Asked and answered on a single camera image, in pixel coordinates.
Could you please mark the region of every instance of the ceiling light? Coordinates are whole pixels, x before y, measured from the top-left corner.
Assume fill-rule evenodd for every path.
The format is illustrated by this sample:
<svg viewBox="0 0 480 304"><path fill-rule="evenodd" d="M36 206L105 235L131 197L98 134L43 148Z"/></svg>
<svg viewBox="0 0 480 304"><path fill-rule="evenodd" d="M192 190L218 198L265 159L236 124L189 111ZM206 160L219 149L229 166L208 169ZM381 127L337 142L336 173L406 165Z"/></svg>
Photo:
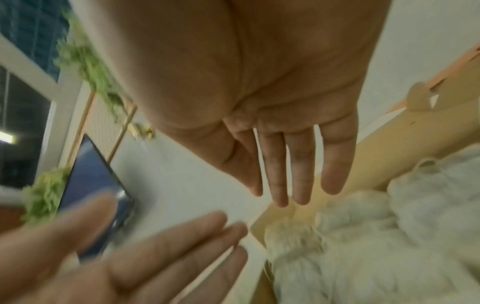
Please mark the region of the ceiling light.
<svg viewBox="0 0 480 304"><path fill-rule="evenodd" d="M0 131L0 141L13 144L15 142L15 136Z"/></svg>

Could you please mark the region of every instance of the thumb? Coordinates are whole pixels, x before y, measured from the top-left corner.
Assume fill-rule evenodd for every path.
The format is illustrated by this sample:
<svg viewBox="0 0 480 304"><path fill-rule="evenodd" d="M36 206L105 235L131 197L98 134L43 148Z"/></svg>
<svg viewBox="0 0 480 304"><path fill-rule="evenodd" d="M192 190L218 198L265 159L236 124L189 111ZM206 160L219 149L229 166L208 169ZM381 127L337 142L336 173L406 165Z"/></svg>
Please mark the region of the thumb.
<svg viewBox="0 0 480 304"><path fill-rule="evenodd" d="M117 203L103 194L35 229L0 237L0 301L34 284L38 275L85 248L111 224Z"/></svg>
<svg viewBox="0 0 480 304"><path fill-rule="evenodd" d="M262 194L262 174L253 131L238 134L236 139L223 122L194 130L161 131L213 167L236 178L252 194Z"/></svg>

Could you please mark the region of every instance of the hanging plant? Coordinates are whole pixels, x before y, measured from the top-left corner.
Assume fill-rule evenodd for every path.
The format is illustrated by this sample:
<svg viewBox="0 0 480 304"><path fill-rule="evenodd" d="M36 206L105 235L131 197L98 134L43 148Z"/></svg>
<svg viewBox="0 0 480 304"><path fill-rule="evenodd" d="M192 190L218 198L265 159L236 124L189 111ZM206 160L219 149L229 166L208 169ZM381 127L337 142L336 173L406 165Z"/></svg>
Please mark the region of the hanging plant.
<svg viewBox="0 0 480 304"><path fill-rule="evenodd" d="M41 174L33 186L23 189L25 224L37 225L55 217L69 175L70 168L57 168Z"/></svg>
<svg viewBox="0 0 480 304"><path fill-rule="evenodd" d="M104 101L115 122L119 123L121 115L127 113L120 84L97 55L78 18L72 12L66 13L65 18L70 32L57 42L58 59L55 64L59 68L75 67L90 84L91 90Z"/></svg>

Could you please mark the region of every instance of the hand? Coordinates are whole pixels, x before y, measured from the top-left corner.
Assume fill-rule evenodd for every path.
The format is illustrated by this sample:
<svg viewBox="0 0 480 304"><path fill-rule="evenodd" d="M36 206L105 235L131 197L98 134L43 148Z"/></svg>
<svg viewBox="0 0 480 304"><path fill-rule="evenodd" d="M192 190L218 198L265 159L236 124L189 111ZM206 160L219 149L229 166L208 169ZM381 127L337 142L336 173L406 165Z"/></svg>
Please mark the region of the hand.
<svg viewBox="0 0 480 304"><path fill-rule="evenodd" d="M214 212L162 232L139 245L40 282L68 255L86 249L112 222L115 199L100 196L50 225L0 238L0 302L15 304L169 303L205 268L246 236ZM247 261L242 247L180 303L220 304Z"/></svg>
<svg viewBox="0 0 480 304"><path fill-rule="evenodd" d="M74 0L120 83L162 132L273 200L310 201L314 126L322 187L339 193L358 133L357 99L390 0Z"/></svg>

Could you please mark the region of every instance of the open hand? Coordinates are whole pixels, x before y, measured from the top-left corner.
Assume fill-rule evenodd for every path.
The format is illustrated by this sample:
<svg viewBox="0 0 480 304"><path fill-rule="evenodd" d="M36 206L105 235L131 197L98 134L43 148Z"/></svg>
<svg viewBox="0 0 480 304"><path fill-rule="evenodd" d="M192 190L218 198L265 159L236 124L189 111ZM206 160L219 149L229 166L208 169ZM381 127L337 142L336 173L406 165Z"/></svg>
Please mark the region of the open hand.
<svg viewBox="0 0 480 304"><path fill-rule="evenodd" d="M93 44L150 121L273 200L310 201L314 126L322 187L339 193L354 159L357 99L390 0L73 0Z"/></svg>
<svg viewBox="0 0 480 304"><path fill-rule="evenodd" d="M0 302L11 304L169 303L213 261L247 234L242 223L225 228L214 212L171 228L107 259L41 280L69 254L88 248L112 222L112 196L93 199L52 224L0 238ZM242 247L180 303L220 304L247 261Z"/></svg>

